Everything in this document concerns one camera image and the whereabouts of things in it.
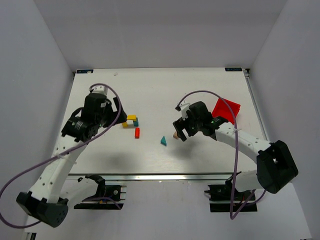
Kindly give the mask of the natural wood block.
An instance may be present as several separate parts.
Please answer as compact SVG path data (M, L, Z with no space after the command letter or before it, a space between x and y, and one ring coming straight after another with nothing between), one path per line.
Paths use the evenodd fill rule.
M178 139L179 137L178 137L178 134L175 132L174 134L173 134L173 137L175 138L175 139Z

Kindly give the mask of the yellow arch block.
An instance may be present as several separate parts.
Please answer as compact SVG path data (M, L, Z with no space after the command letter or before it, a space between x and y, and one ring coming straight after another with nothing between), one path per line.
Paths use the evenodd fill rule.
M132 115L128 115L126 118L127 121L136 121L137 120L137 116L132 114Z

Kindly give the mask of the red plastic bin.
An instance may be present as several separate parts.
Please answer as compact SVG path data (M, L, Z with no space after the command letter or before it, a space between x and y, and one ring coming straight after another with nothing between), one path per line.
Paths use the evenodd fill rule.
M236 102L230 101L228 99L222 100L219 98L211 114L213 118L222 117L234 125L234 117L237 117L238 113L240 112L240 108L241 105Z

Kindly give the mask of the teal rectangular block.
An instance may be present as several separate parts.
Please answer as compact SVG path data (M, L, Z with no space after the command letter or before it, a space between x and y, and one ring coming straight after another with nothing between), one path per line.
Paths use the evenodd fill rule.
M133 121L133 125L135 127L139 127L139 119L138 119L138 117L136 117L135 120Z

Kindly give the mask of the red cylinder block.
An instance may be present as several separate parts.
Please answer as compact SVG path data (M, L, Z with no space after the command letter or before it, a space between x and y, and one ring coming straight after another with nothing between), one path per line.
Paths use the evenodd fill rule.
M139 138L140 138L140 128L139 128L139 127L136 127L136 128L135 128L134 137L135 137L136 139L139 139Z

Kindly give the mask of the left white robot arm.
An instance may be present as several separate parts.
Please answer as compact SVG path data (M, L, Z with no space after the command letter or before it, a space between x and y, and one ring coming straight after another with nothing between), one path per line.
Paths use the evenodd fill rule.
M112 123L123 123L127 116L122 109L113 111L112 103L119 106L117 98L110 101L106 93L93 91L66 121L55 146L54 157L28 192L20 192L18 205L31 217L53 228L66 218L70 207L84 200L108 199L105 180L97 174L87 174L78 179L77 186L65 193L61 190L77 158L98 130Z

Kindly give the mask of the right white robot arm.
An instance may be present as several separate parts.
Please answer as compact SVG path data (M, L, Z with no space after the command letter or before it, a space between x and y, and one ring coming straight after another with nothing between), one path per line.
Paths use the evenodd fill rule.
M237 130L227 119L213 117L202 101L193 104L183 102L176 110L181 112L181 117L173 122L173 126L182 141L201 132L204 136L238 149L256 164L255 170L240 172L229 179L228 185L234 186L235 191L264 189L276 194L299 174L285 142L269 142Z

